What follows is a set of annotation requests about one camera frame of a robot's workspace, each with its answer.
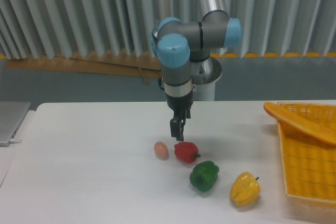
silver laptop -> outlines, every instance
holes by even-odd
[[[0,146],[8,146],[24,120],[30,102],[0,102]]]

egg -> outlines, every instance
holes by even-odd
[[[168,158],[168,148],[164,143],[156,142],[154,144],[154,151],[160,159],[167,159]]]

yellow basket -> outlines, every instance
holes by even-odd
[[[279,102],[278,105],[336,131],[336,106]],[[336,146],[278,123],[286,195],[336,206]]]

red bell pepper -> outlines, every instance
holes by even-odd
[[[198,148],[194,143],[180,142],[175,144],[174,147],[176,157],[185,163],[192,163],[200,157]]]

white table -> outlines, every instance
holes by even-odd
[[[319,101],[336,104],[336,101]],[[264,102],[195,102],[185,141],[219,166],[203,195],[181,164],[165,102],[41,105],[0,188],[1,223],[333,223],[335,211],[302,207],[284,193],[276,120]],[[156,141],[167,144],[161,161]],[[236,208],[236,177],[259,176],[259,200]]]

